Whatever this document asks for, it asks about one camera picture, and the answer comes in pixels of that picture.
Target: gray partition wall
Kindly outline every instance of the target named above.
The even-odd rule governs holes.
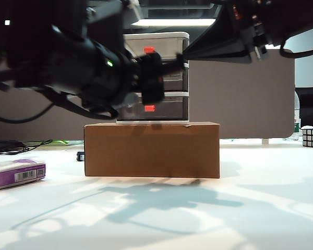
[[[190,61],[190,120],[221,124],[222,138],[283,138],[293,130],[294,60],[269,51],[251,65]],[[0,91],[0,116],[33,116],[49,102],[39,93]],[[103,122],[54,107],[24,124],[0,122],[0,140],[81,140],[85,124]]]
[[[221,124],[221,138],[285,138],[294,129],[294,59],[277,49],[250,65],[190,61],[190,120]]]

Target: green object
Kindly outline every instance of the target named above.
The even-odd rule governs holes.
[[[114,66],[113,62],[110,61],[109,59],[106,60],[106,64],[108,64],[108,66],[110,67]]]
[[[299,122],[294,123],[294,133],[299,133]]]
[[[53,141],[53,142],[59,142],[59,143],[63,143],[63,144],[68,144],[68,141]]]

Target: bottle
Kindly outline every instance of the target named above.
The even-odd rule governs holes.
[[[289,138],[285,138],[285,141],[298,141],[300,131],[300,102],[296,92],[294,92],[294,131]]]

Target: purple box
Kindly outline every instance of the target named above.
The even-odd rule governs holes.
[[[45,177],[45,161],[19,159],[0,162],[0,189],[38,181]]]

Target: drawer unit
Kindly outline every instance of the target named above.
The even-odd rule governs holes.
[[[154,47],[162,59],[176,58],[189,45],[189,34],[186,32],[163,32],[124,35],[125,47],[134,57],[145,54],[144,47]]]
[[[166,96],[162,102],[143,105],[141,97],[132,107],[119,110],[117,121],[170,121],[189,120],[189,97]]]
[[[182,72],[174,73],[170,76],[164,76],[163,82],[165,91],[187,92],[189,90],[188,77],[189,72],[187,67]]]

